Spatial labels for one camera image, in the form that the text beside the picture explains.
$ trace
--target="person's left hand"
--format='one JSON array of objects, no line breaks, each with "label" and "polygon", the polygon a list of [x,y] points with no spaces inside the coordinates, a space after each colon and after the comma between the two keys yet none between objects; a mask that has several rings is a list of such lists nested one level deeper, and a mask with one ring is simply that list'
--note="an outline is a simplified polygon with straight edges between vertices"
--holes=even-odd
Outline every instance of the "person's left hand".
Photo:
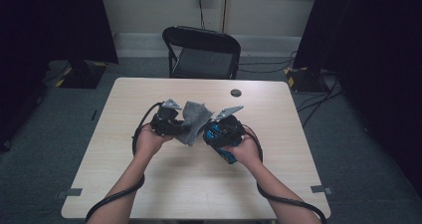
[{"label": "person's left hand", "polygon": [[145,154],[152,157],[162,147],[162,144],[173,139],[174,136],[158,135],[152,130],[151,125],[144,126],[137,138],[136,154]]}]

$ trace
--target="white table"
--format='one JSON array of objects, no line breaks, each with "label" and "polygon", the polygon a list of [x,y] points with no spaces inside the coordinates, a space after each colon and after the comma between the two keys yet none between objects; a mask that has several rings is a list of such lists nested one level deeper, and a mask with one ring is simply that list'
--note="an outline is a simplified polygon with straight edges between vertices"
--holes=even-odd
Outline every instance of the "white table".
[{"label": "white table", "polygon": [[[233,89],[242,95],[232,97]],[[110,92],[72,185],[82,188],[82,194],[67,197],[64,217],[85,218],[106,196],[132,159],[131,137],[141,118],[153,104],[169,98],[182,107],[187,101],[205,104],[215,114],[244,106],[235,116],[257,134],[266,166],[305,202],[330,215],[324,193],[311,191],[320,180],[285,83],[121,78]],[[192,147],[176,139],[166,142],[145,177],[132,219],[276,219],[248,170],[225,162],[202,137]]]}]

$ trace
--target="chair backrest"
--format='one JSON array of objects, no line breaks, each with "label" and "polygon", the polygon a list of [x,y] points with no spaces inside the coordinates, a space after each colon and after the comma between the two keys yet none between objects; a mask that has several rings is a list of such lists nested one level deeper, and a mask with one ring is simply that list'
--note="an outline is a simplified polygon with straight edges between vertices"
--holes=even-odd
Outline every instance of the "chair backrest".
[{"label": "chair backrest", "polygon": [[238,56],[241,52],[236,39],[216,31],[174,26],[165,29],[162,38],[170,51],[172,51],[170,45],[174,45],[196,50],[237,54]]}]

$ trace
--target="forearm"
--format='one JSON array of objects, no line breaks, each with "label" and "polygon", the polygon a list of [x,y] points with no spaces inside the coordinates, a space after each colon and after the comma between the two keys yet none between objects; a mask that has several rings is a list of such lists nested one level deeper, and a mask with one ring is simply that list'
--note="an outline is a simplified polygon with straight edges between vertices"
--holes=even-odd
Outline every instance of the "forearm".
[{"label": "forearm", "polygon": [[[255,163],[247,166],[249,171],[257,180],[262,189],[273,196],[284,197],[303,201],[303,199],[281,182],[267,167],[262,163]],[[303,207],[284,204],[269,200],[277,219],[280,223],[319,223],[315,214]]]},{"label": "forearm", "polygon": [[[151,157],[137,155],[106,197],[134,186],[142,178]],[[99,208],[88,223],[127,223],[136,192],[129,193]]]}]

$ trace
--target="person's right arm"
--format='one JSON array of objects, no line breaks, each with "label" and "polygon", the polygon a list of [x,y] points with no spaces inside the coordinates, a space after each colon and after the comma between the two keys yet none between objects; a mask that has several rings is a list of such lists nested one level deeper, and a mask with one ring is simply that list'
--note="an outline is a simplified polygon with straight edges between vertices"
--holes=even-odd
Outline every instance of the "person's right arm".
[{"label": "person's right arm", "polygon": [[[227,151],[235,155],[236,159],[242,163],[255,177],[262,189],[270,195],[304,201],[300,196],[293,192],[283,182],[281,182],[260,160],[258,147],[255,141],[245,135],[244,140],[236,147],[227,146]],[[269,200],[274,213],[280,223],[320,223],[317,216],[309,209],[284,204]]]}]

